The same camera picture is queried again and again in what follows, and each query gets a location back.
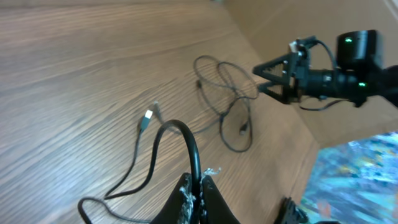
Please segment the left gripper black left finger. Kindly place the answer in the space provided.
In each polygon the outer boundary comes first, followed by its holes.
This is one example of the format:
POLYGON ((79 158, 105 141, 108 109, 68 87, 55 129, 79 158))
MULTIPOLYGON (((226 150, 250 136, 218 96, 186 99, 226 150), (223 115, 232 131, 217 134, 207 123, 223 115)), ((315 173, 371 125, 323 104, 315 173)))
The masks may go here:
POLYGON ((170 197, 150 224, 189 224, 193 218, 194 202, 191 174, 183 173, 170 197))

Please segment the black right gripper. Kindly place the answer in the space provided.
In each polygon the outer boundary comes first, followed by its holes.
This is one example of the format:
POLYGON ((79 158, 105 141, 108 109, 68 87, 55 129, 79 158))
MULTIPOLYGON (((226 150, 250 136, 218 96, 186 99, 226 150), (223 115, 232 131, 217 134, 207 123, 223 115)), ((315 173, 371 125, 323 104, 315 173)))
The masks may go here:
POLYGON ((291 52, 252 69, 253 74, 269 80, 258 84, 258 91, 288 105, 302 101, 308 87, 308 72, 309 59, 306 52, 291 52))

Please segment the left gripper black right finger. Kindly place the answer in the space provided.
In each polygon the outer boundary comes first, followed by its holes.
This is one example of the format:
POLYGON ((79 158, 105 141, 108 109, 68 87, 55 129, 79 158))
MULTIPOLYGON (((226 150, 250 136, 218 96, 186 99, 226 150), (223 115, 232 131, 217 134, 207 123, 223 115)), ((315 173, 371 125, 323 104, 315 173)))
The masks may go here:
POLYGON ((214 175, 218 175, 220 172, 221 168, 219 167, 217 170, 207 168, 202 173, 200 223, 240 224, 212 179, 214 175))

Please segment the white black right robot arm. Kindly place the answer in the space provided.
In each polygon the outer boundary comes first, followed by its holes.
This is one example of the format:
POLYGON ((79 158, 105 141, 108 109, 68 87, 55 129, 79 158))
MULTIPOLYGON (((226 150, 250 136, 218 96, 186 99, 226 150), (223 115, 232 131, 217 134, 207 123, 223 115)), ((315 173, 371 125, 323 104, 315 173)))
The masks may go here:
POLYGON ((336 41, 336 54, 315 36, 291 42, 287 54, 252 69, 265 79, 257 89, 285 105, 332 98, 323 110, 343 101, 359 108, 371 96, 381 96, 396 106, 397 66, 383 66, 381 33, 358 30, 341 34, 336 41), (311 49, 316 45, 326 50, 331 69, 311 68, 311 49))

